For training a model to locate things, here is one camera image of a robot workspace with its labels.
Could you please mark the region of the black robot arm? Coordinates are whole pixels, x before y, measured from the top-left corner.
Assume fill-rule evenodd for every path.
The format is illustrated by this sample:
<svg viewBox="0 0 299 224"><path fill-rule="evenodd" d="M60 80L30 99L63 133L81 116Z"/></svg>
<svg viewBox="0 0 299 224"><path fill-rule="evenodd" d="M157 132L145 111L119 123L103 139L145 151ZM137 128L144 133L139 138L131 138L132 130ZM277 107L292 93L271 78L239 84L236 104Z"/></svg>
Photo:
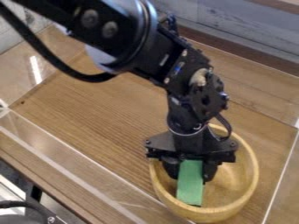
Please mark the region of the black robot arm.
<svg viewBox="0 0 299 224"><path fill-rule="evenodd" d="M237 146L211 130L229 97L209 59L177 32L173 16L159 18L149 0L13 0L48 18L87 47L100 73L76 71L53 54L22 20L0 2L0 17L44 59L69 77L89 83L131 73L167 94L168 130L149 138L147 156L161 161L172 179L185 161L200 162L205 181L236 160Z"/></svg>

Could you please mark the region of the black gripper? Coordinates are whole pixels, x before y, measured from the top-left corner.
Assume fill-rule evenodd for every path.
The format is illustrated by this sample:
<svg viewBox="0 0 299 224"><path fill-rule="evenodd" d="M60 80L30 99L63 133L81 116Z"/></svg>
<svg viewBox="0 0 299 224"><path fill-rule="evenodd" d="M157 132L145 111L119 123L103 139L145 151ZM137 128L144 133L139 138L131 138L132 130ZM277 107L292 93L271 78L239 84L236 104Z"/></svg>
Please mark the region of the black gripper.
<svg viewBox="0 0 299 224"><path fill-rule="evenodd" d="M163 168L172 179L177 179L180 160L200 160L203 162L203 181L212 181L219 164L233 163L236 160L237 142L231 138L232 128L227 124L227 135L216 133L220 130L208 122L193 129L183 129L176 124L168 125L168 130L144 140L145 155L161 159Z"/></svg>

